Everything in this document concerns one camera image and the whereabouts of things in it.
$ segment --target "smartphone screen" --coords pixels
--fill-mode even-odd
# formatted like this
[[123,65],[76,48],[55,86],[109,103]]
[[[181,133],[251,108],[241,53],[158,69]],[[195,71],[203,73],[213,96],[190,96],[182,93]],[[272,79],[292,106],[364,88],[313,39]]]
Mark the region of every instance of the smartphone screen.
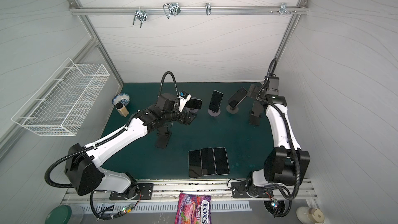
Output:
[[228,104],[231,108],[235,108],[244,98],[246,98],[248,92],[244,87],[241,87],[230,99]]
[[228,175],[229,166],[228,159],[226,157],[226,150],[224,147],[214,148],[214,162],[216,164],[217,175]]
[[214,175],[216,169],[214,167],[213,148],[203,148],[200,150],[202,156],[202,172],[203,175]]
[[220,109],[222,97],[224,96],[223,93],[218,92],[216,90],[213,91],[213,95],[211,96],[209,109],[213,112],[218,112]]
[[188,151],[189,178],[202,177],[202,159],[200,150]]
[[190,100],[187,101],[187,103],[185,104],[185,107],[200,110],[200,109],[202,109],[202,100],[191,98]]

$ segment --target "dark green mat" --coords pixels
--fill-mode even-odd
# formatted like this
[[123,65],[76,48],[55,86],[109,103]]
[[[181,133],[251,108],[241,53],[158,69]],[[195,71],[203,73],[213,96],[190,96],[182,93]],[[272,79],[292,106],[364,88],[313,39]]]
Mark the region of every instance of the dark green mat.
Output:
[[[160,83],[126,83],[123,93],[130,95],[127,106],[130,114],[154,104]],[[165,150],[154,146],[157,131],[137,139],[113,155],[103,168],[116,172],[129,172],[137,179],[188,179],[188,151],[205,147],[225,147],[230,174],[203,176],[205,178],[246,178],[253,170],[262,169],[264,160],[273,149],[271,126],[265,113],[259,127],[248,122],[253,100],[246,97],[239,104],[239,112],[226,111],[227,100],[240,88],[249,89],[251,83],[177,83],[184,90],[203,100],[202,109],[189,126],[173,123],[172,136]],[[207,109],[213,90],[224,93],[221,114],[211,117]],[[174,93],[173,84],[165,83],[163,93]],[[103,136],[127,122],[113,110]]]

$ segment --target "phone on stand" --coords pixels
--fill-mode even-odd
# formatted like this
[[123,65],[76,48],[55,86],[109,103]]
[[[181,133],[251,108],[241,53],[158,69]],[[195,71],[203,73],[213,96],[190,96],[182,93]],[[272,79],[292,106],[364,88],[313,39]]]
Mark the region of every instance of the phone on stand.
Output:
[[228,105],[235,108],[241,101],[246,98],[248,92],[244,87],[241,87],[232,97],[228,100]]
[[202,109],[202,100],[191,98],[190,100],[187,101],[187,103],[185,104],[185,107],[200,110],[200,109]]
[[213,95],[211,96],[209,110],[213,112],[218,112],[220,110],[220,105],[222,101],[222,97],[224,94],[222,92],[218,92],[217,90],[213,91]]
[[216,168],[214,166],[213,148],[202,148],[200,153],[202,156],[203,175],[214,175],[216,173]]
[[228,175],[229,165],[228,165],[228,158],[226,157],[225,147],[214,148],[213,152],[214,152],[214,163],[216,164],[216,174]]
[[200,150],[188,151],[189,178],[202,177],[202,158]]

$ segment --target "blue and white bowl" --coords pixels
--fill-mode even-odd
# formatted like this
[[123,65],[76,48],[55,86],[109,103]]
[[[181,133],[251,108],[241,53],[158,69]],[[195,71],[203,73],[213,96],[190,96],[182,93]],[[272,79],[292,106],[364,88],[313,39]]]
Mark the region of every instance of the blue and white bowl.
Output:
[[124,106],[127,106],[130,102],[130,96],[127,93],[119,93],[112,99],[112,104],[116,105],[117,103],[122,103]]

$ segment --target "wire basket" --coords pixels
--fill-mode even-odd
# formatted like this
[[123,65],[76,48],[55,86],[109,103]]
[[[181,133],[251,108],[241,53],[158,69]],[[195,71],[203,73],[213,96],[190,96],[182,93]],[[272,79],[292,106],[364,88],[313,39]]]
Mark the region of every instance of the wire basket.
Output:
[[69,58],[11,120],[40,136],[75,136],[108,78],[103,64]]

